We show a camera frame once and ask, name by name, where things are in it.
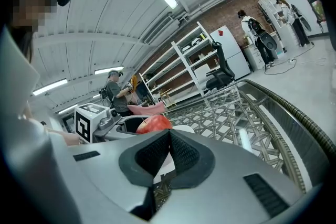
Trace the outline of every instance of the black pants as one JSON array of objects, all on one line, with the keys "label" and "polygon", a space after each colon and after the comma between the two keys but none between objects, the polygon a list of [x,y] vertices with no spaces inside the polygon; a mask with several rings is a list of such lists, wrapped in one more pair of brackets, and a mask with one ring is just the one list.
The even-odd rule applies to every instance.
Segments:
[{"label": "black pants", "polygon": [[269,62],[273,62],[274,61],[274,57],[272,55],[272,52],[267,49],[267,47],[264,45],[264,43],[260,40],[260,38],[258,37],[258,39],[256,40],[256,46],[258,48],[258,50],[260,51],[260,55],[262,57],[262,59],[264,60],[265,64],[267,65]]},{"label": "black pants", "polygon": [[303,46],[304,44],[308,44],[309,40],[308,40],[308,37],[306,36],[306,33],[303,29],[303,26],[300,22],[300,19],[295,19],[292,26],[293,26],[294,31],[295,31],[295,33],[297,34],[297,36],[300,40],[301,46]]},{"label": "black pants", "polygon": [[133,112],[128,110],[128,111],[125,111],[125,112],[118,112],[120,114],[120,116],[122,117],[127,117],[127,116],[133,116]]}]

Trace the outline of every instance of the brick wall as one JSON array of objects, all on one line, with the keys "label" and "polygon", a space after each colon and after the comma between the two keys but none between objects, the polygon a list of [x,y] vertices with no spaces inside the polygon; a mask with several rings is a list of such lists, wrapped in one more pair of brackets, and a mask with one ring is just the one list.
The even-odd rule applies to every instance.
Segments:
[{"label": "brick wall", "polygon": [[[186,34],[188,34],[192,29],[196,28],[197,21],[201,23],[201,25],[205,28],[205,30],[209,34],[217,30],[218,28],[226,25],[240,46],[244,46],[245,44],[245,40],[244,40],[245,33],[243,32],[242,27],[241,27],[242,26],[240,23],[241,19],[239,19],[237,16],[237,12],[240,9],[243,9],[248,16],[251,16],[255,18],[257,21],[259,21],[260,23],[262,23],[263,26],[266,28],[266,31],[268,31],[269,33],[273,32],[272,28],[265,21],[263,15],[257,8],[258,1],[259,0],[227,0],[209,9],[207,12],[202,14],[199,18],[197,18],[196,20],[190,22],[187,26],[185,26],[168,42],[162,45],[136,73],[139,74],[139,72],[144,72],[155,60],[157,60],[157,58],[160,57],[160,55],[162,55],[164,52],[166,52],[171,47],[172,41],[175,41],[175,42],[179,41]],[[206,55],[207,52],[210,51],[210,49],[211,49],[210,47],[209,48],[205,47],[202,50],[203,54]],[[190,57],[192,62],[194,62],[198,54],[199,52]],[[208,60],[204,61],[202,64],[207,63],[210,66],[210,68],[213,68],[215,67],[214,59],[215,57],[210,57]],[[156,72],[158,72],[159,70],[162,70],[171,61],[173,60],[167,61],[167,63],[163,64]],[[185,67],[183,64],[176,66],[171,71],[167,72],[164,76],[162,76],[160,79],[158,79],[156,81],[156,84],[162,83],[167,78],[170,78],[171,76],[177,74],[184,68]],[[172,82],[168,83],[166,86],[164,86],[162,88],[162,91],[168,90],[170,88],[174,89],[190,80],[191,80],[191,77],[189,73],[185,73],[179,76],[178,78],[176,78],[175,80],[173,80]]]}]

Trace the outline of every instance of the gray concrete floor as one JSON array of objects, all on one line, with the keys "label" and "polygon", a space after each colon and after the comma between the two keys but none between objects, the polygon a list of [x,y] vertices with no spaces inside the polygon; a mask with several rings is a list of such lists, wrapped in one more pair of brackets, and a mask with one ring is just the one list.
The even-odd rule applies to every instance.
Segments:
[{"label": "gray concrete floor", "polygon": [[[258,70],[244,77],[285,98],[315,121],[336,144],[336,52],[329,38],[311,39],[315,44],[288,48],[276,64],[297,57],[296,66],[286,73],[267,76]],[[283,63],[271,67],[267,74],[281,73],[293,67]]]}]

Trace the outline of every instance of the white cube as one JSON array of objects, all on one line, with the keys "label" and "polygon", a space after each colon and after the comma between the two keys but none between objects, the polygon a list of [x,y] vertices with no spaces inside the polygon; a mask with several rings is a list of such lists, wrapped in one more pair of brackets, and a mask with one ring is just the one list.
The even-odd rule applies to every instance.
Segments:
[{"label": "white cube", "polygon": [[85,143],[92,144],[92,134],[98,128],[100,120],[107,117],[109,109],[92,103],[75,107],[75,132]]}]

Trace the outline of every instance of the ceiling duct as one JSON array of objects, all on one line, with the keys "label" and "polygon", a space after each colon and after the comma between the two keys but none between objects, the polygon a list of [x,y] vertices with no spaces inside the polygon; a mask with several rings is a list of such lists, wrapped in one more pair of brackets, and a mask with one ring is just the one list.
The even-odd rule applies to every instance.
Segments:
[{"label": "ceiling duct", "polygon": [[164,18],[152,28],[143,42],[152,46],[160,45],[168,36],[178,30],[179,23],[179,20],[174,20],[171,16]]}]

